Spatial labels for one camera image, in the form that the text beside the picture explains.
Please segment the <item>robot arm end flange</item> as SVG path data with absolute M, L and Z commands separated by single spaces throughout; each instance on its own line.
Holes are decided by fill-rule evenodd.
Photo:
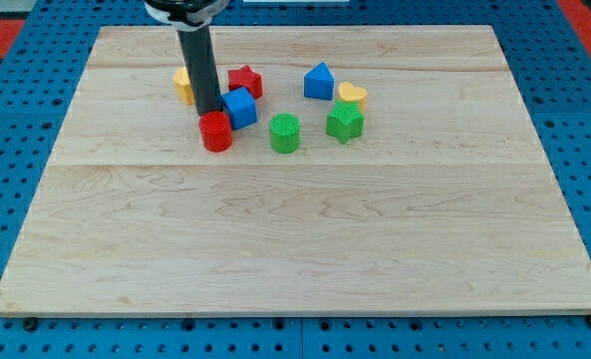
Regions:
M 229 0 L 145 0 L 145 9 L 158 22 L 183 32 L 194 32 L 210 25 Z

